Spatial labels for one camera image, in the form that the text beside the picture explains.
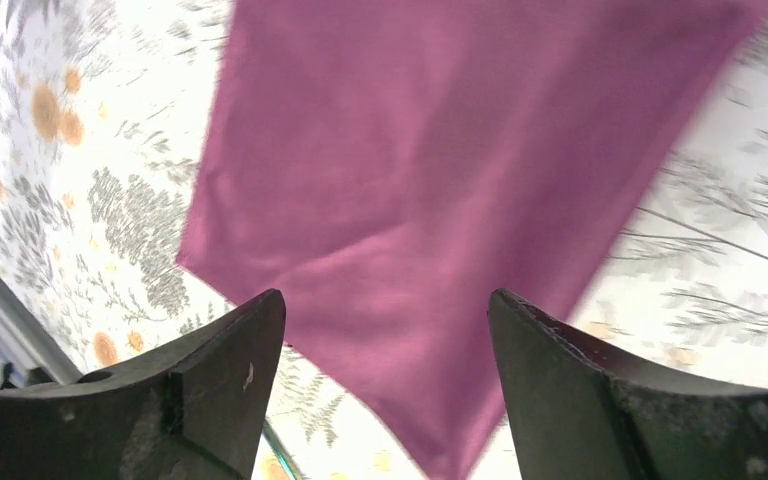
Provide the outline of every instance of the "cloth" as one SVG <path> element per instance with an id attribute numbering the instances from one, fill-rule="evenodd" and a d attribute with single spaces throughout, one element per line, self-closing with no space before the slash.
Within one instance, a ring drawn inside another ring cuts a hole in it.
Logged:
<path id="1" fill-rule="evenodd" d="M 239 0 L 179 263 L 433 479 L 504 413 L 486 302 L 565 318 L 768 0 Z"/>

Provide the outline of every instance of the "purple cloth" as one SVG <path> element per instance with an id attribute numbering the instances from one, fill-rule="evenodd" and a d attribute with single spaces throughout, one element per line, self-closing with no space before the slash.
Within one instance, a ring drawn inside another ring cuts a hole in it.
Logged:
<path id="1" fill-rule="evenodd" d="M 565 318 L 768 0 L 238 0 L 178 262 L 432 479 L 505 407 L 508 287 Z"/>

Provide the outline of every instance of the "floral pattern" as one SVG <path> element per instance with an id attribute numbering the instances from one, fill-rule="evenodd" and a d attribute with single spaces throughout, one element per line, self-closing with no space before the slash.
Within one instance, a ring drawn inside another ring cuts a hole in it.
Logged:
<path id="1" fill-rule="evenodd" d="M 230 0 L 0 0 L 0 275 L 88 371 L 230 306 L 174 264 Z M 768 25 L 676 146 L 574 324 L 768 387 Z M 421 478 L 291 347 L 269 418 L 308 478 Z M 507 422 L 475 478 L 517 478 Z M 257 478 L 283 479 L 261 445 Z"/>

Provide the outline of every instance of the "floral tablecloth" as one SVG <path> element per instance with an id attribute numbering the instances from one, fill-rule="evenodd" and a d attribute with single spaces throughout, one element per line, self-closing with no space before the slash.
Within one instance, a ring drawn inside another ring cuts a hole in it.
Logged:
<path id="1" fill-rule="evenodd" d="M 85 371 L 229 308 L 173 259 L 231 8 L 0 0 L 0 275 Z M 713 89 L 574 323 L 674 368 L 768 386 L 768 26 Z M 311 479 L 421 478 L 289 347 L 269 418 Z M 283 478 L 260 455 L 256 475 Z M 474 477 L 518 478 L 504 422 Z"/>

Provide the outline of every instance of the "tablecloth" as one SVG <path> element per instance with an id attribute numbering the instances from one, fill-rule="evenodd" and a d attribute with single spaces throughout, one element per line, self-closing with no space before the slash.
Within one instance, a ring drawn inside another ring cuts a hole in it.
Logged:
<path id="1" fill-rule="evenodd" d="M 174 256 L 231 8 L 0 0 L 0 275 L 84 371 L 230 308 Z M 573 324 L 768 387 L 768 24 L 711 91 Z M 289 346 L 268 417 L 308 478 L 421 478 Z M 282 478 L 269 449 L 259 455 L 258 478 Z M 504 421 L 474 478 L 518 478 Z"/>

